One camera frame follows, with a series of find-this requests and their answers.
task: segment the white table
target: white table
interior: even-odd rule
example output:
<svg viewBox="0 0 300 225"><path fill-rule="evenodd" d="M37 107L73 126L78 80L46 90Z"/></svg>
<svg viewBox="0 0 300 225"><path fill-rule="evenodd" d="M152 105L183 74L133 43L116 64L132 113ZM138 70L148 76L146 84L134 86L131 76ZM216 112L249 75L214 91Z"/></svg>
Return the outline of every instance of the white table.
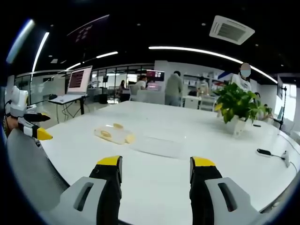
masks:
<svg viewBox="0 0 300 225"><path fill-rule="evenodd" d="M94 136L94 129L113 123L124 125L140 137L168 140L178 146L180 154L176 159L160 157ZM223 177L230 177L249 193L257 210L274 201L295 177L292 165L287 168L277 157L259 156L256 149L269 150L274 155L289 150L299 170L300 156L285 138L298 152L300 146L269 124L255 124L262 127L247 124L240 137L234 139L215 112L127 101L58 124L47 130L53 139L41 143L70 185L82 176L88 177L98 160L122 155L119 219L134 225L188 225L192 224L191 156L215 162Z"/></svg>

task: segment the chair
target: chair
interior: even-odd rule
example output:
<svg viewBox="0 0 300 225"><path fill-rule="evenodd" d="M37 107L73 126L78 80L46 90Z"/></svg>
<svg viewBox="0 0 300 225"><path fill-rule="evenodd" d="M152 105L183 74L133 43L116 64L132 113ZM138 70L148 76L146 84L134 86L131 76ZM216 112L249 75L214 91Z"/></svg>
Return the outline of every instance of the chair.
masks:
<svg viewBox="0 0 300 225"><path fill-rule="evenodd" d="M216 97L203 95L201 98L199 109L213 112L215 109Z"/></svg>
<svg viewBox="0 0 300 225"><path fill-rule="evenodd" d="M130 101L137 101L137 91L139 90L139 87L135 84L129 85L129 91L130 91Z"/></svg>

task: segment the laptop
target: laptop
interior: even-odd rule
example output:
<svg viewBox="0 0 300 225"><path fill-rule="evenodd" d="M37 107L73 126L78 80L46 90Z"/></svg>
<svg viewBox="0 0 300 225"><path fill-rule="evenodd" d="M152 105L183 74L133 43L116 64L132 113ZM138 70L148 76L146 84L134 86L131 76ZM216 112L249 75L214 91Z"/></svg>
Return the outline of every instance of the laptop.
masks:
<svg viewBox="0 0 300 225"><path fill-rule="evenodd" d="M69 102L74 99L87 96L87 89L90 80L92 66L73 70L70 76L67 93L52 99L52 102Z"/></svg>

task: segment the computer screen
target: computer screen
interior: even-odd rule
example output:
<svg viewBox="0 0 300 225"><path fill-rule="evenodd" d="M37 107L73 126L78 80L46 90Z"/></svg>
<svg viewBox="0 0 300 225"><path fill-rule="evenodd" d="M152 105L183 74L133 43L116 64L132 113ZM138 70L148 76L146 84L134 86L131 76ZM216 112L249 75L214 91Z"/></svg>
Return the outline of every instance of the computer screen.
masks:
<svg viewBox="0 0 300 225"><path fill-rule="evenodd" d="M91 71L92 71L92 66L74 70L70 76L67 93L70 92L85 93L88 88Z"/></svg>

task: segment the ceiling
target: ceiling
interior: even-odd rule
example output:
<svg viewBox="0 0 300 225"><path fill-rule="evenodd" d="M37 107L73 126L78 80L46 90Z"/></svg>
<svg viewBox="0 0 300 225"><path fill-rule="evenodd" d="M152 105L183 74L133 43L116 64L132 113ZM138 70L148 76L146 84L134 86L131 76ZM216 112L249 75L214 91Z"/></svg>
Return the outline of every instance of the ceiling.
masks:
<svg viewBox="0 0 300 225"><path fill-rule="evenodd" d="M66 3L52 1L49 5L36 4L35 7L35 10L20 10L14 14L23 21L32 18L37 24L12 65L11 72L14 74L31 72L44 33L50 32L36 71L66 69L82 61L86 62L85 66L100 68L154 60L199 64L234 73L239 70L238 63L215 56L148 49L149 46L179 46L224 54L248 62L269 75L289 74L282 78L283 82L295 82L300 86L300 45L296 34L298 14L296 7L287 1L207 3L186 0L177 4L173 1L77 0ZM94 22L84 40L76 42L79 30L67 36L105 15L109 16ZM236 20L254 29L255 34L242 45L212 38L209 32L216 15ZM119 54L95 59L113 51ZM51 64L53 59L58 59L58 63ZM274 84L253 70L251 78L260 84Z"/></svg>

